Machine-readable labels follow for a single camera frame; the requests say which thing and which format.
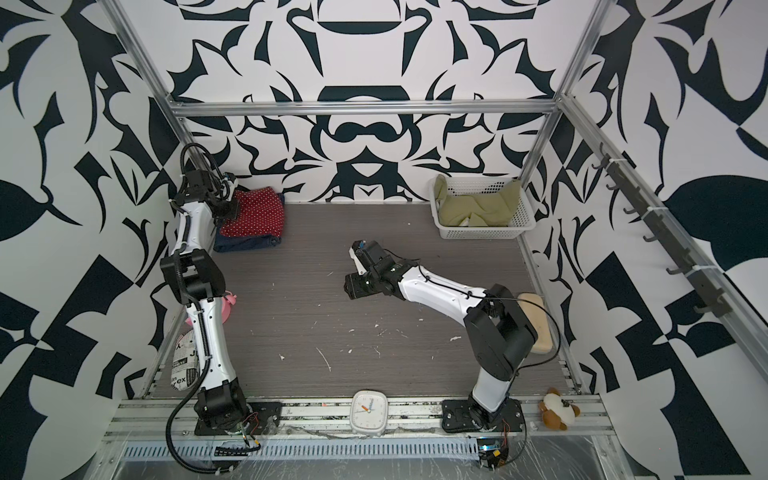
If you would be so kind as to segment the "red polka dot skirt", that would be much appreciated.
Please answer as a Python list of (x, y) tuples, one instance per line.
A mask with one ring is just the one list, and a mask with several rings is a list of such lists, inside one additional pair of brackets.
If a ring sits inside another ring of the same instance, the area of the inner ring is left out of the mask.
[(283, 196), (271, 187), (258, 190), (237, 190), (235, 219), (227, 220), (219, 232), (224, 237), (281, 237), (285, 224)]

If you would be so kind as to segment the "blue denim skirt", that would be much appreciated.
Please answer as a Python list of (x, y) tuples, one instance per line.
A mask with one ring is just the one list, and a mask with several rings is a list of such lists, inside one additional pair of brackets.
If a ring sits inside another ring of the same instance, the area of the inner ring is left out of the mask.
[(213, 250), (217, 253), (259, 250), (277, 247), (281, 242), (282, 238), (280, 236), (227, 237), (218, 232), (214, 241)]

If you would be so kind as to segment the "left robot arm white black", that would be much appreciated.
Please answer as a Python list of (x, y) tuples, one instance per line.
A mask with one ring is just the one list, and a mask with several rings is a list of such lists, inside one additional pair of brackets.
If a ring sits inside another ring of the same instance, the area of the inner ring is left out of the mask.
[(226, 281), (210, 250), (218, 228), (237, 217), (237, 179), (223, 173), (199, 143), (183, 146), (180, 166), (181, 187), (170, 200), (179, 219), (178, 237), (160, 267), (191, 321), (199, 365), (190, 391), (194, 410), (205, 427), (231, 431), (246, 418), (249, 407), (223, 329)]

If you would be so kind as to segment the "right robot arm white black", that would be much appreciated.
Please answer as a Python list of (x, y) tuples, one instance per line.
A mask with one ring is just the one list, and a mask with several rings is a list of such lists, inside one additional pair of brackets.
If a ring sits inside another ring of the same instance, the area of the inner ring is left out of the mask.
[(556, 358), (543, 301), (532, 294), (515, 297), (502, 285), (470, 287), (430, 272), (417, 259), (403, 258), (375, 241), (355, 241), (349, 249), (357, 271), (345, 277), (344, 291), (358, 299), (377, 294), (429, 307), (462, 325), (480, 370), (466, 400), (442, 403), (447, 433), (489, 431), (523, 424), (509, 390), (526, 358)]

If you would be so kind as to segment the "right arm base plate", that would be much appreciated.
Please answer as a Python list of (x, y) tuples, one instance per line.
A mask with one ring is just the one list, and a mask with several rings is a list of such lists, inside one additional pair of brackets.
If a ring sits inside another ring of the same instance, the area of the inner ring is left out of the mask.
[(443, 400), (441, 428), (446, 433), (522, 432), (525, 420), (519, 401), (504, 400), (493, 412), (486, 411), (474, 399)]

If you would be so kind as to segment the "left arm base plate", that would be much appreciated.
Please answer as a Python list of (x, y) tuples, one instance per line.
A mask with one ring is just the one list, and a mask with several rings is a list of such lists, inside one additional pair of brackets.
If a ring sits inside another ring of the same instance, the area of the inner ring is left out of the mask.
[(224, 429), (213, 429), (198, 421), (194, 434), (196, 436), (239, 435), (245, 430), (247, 436), (272, 435), (281, 423), (283, 403), (278, 401), (248, 402), (247, 416), (237, 423)]

